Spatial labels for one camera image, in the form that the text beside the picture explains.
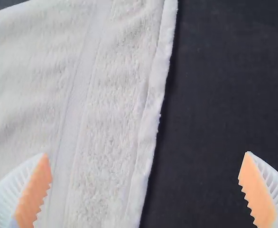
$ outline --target terry cloth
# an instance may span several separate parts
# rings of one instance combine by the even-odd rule
[[[0,179],[46,152],[35,227],[137,228],[177,0],[30,0],[0,10]]]

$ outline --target towel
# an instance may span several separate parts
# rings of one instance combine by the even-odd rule
[[[0,10],[0,179],[45,152],[35,227],[137,228],[177,0],[30,0]]]

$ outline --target black cloth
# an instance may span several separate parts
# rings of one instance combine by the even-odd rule
[[[278,2],[180,0],[140,228],[255,227],[247,150],[278,170]]]

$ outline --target towel hem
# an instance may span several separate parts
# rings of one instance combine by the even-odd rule
[[[137,228],[140,223],[172,54],[177,6],[177,0],[164,1],[158,46],[151,68],[146,107],[140,125],[137,159],[131,178],[127,208],[120,227]]]

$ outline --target white towel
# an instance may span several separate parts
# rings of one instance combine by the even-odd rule
[[[177,0],[30,0],[0,10],[0,179],[46,152],[35,227],[136,228]]]

